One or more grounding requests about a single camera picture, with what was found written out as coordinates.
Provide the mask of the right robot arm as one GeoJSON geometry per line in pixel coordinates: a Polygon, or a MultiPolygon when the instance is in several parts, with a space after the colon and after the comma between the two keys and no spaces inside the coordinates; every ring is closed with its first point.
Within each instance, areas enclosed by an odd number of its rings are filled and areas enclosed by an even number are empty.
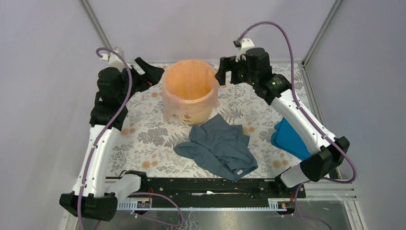
{"type": "Polygon", "coordinates": [[[242,55],[220,58],[215,78],[220,85],[231,73],[231,84],[247,83],[256,95],[277,110],[293,127],[311,156],[276,177],[275,193],[287,197],[295,186],[307,181],[317,182],[344,161],[350,143],[328,131],[298,100],[293,81],[273,73],[269,54],[260,47],[250,48],[242,55]]]}

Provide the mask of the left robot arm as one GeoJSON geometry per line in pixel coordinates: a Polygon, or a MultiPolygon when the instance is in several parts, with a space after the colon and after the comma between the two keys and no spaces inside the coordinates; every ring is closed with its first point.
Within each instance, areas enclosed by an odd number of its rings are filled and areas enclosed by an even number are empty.
{"type": "Polygon", "coordinates": [[[130,67],[109,66],[98,74],[94,107],[90,113],[90,137],[85,159],[72,191],[61,194],[59,204],[76,217],[110,221],[122,202],[131,193],[142,197],[148,192],[146,174],[131,173],[113,185],[105,186],[107,165],[116,139],[122,131],[128,110],[126,102],[137,92],[158,84],[163,68],[152,66],[142,58],[135,59],[144,71],[130,67]]]}

